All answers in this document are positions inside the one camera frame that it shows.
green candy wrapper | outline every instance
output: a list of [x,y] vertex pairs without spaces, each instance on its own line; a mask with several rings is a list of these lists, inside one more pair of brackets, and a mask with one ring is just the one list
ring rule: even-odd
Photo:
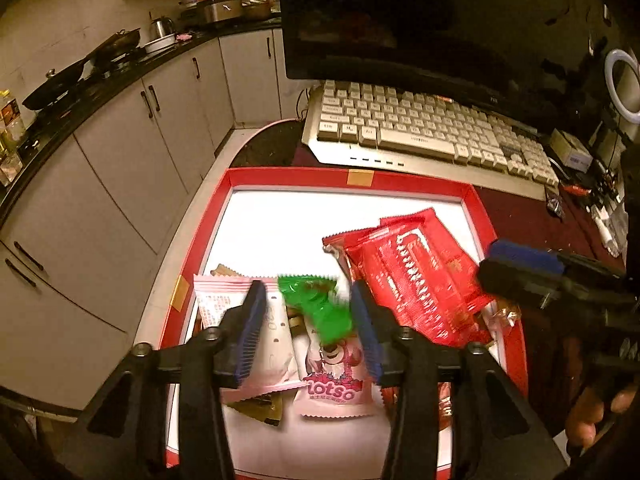
[[335,296],[336,283],[320,276],[278,277],[285,303],[312,320],[322,344],[334,343],[353,331],[348,303]]

white cabinet door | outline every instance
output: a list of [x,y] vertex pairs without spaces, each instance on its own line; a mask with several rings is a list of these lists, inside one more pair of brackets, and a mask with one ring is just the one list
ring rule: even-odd
[[279,120],[280,98],[271,31],[223,36],[220,47],[236,123],[264,126]]
[[75,304],[135,333],[155,278],[156,254],[105,191],[73,136],[30,181],[0,238]]
[[146,87],[164,142],[187,192],[200,186],[213,164],[207,118],[193,79],[191,56],[178,56],[146,74]]
[[193,62],[196,87],[202,109],[207,117],[209,136],[213,147],[217,148],[229,130],[234,127],[234,111],[231,107],[229,88],[226,86],[225,66],[218,40],[188,51]]
[[157,253],[187,192],[144,91],[141,81],[133,83],[74,135],[103,186]]
[[82,410],[126,354],[127,334],[60,296],[1,244],[0,283],[0,384]]
[[276,53],[276,70],[278,73],[278,92],[280,93],[280,110],[283,119],[295,119],[306,107],[306,92],[310,86],[319,84],[316,80],[289,79],[284,62],[284,42],[282,29],[273,29],[273,44]]

desk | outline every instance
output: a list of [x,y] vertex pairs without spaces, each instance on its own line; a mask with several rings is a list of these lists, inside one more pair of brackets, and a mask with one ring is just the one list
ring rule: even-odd
[[[238,153],[232,168],[247,166],[325,166],[300,142],[303,125],[280,123],[255,136]],[[573,197],[561,192],[565,219],[551,216],[539,200],[476,186],[500,238],[537,249],[567,250],[623,269],[602,246],[590,215]],[[573,394],[578,389],[579,345],[560,338],[546,319],[525,312],[523,327],[529,369],[529,402],[551,435],[564,429]]]

space bar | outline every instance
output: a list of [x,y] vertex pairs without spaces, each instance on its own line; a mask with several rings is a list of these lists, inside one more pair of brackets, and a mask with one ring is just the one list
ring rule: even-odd
[[455,150],[453,144],[446,140],[432,139],[415,134],[396,132],[395,130],[380,130],[379,148],[388,148],[398,152],[415,153],[433,158],[453,160]]

cable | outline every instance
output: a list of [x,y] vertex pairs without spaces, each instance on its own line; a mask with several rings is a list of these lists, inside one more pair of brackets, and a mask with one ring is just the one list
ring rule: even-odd
[[300,91],[300,94],[298,94],[298,98],[296,99],[296,116],[298,117],[298,120],[301,121],[302,120],[302,116],[300,115],[300,112],[298,111],[298,105],[300,104],[300,98],[302,97],[302,94],[305,92],[306,88],[303,88]]

